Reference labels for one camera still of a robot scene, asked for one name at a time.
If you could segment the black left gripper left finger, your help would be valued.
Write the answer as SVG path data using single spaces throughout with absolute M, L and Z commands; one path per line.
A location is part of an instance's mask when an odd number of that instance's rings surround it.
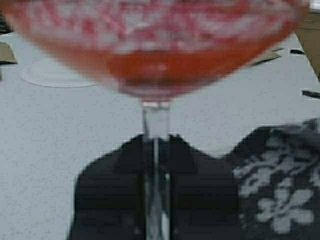
M 143 135 L 95 159 L 74 187 L 70 240 L 145 240 Z

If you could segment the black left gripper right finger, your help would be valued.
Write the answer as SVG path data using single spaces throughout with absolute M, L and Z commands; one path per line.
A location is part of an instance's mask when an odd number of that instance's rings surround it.
M 170 136 L 172 240 L 240 240 L 240 198 L 231 166 Z

